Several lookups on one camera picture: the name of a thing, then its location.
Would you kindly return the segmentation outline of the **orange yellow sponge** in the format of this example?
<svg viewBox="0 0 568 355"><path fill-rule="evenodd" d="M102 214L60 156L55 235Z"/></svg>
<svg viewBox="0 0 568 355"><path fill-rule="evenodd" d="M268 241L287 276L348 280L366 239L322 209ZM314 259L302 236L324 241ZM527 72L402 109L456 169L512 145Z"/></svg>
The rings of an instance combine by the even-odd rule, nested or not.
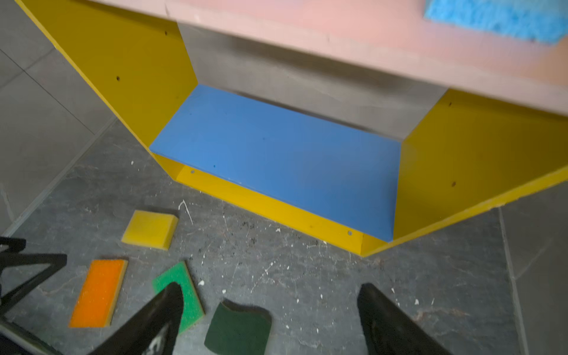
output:
<svg viewBox="0 0 568 355"><path fill-rule="evenodd" d="M110 326L128 261L93 260L68 323L70 328Z"/></svg>

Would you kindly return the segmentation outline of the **light blue sponge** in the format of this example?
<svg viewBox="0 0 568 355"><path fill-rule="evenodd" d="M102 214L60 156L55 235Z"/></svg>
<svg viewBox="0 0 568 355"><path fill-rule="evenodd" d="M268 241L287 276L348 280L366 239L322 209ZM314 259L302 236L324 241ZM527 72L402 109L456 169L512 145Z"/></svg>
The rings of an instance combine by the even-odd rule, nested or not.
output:
<svg viewBox="0 0 568 355"><path fill-rule="evenodd" d="M424 18L541 44L558 44L567 36L566 1L426 1Z"/></svg>

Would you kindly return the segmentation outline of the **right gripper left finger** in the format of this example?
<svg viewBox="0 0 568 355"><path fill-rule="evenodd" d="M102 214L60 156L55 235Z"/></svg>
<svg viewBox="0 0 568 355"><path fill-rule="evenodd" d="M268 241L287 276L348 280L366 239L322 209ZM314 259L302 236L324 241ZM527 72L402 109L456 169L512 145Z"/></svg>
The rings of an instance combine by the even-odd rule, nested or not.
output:
<svg viewBox="0 0 568 355"><path fill-rule="evenodd" d="M92 353L172 354L182 314L182 288L173 282Z"/></svg>

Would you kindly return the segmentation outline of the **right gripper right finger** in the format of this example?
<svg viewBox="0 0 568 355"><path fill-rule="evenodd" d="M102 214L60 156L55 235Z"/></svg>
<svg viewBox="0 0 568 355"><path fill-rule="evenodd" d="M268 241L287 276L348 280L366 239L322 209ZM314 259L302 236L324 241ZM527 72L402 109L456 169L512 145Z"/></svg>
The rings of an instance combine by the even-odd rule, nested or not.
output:
<svg viewBox="0 0 568 355"><path fill-rule="evenodd" d="M448 354L375 285L362 284L357 308L369 354Z"/></svg>

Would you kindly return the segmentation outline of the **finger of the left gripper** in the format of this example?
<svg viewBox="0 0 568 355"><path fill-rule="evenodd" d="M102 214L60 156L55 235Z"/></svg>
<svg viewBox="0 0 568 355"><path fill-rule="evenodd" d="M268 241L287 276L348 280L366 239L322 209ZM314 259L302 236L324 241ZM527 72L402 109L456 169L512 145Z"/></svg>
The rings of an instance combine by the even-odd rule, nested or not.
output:
<svg viewBox="0 0 568 355"><path fill-rule="evenodd" d="M26 244L25 239L0 237L1 253L19 253L25 249Z"/></svg>
<svg viewBox="0 0 568 355"><path fill-rule="evenodd" d="M4 316L34 288L41 285L67 264L66 254L1 253L1 272L5 269L27 269L25 279L1 294L1 316Z"/></svg>

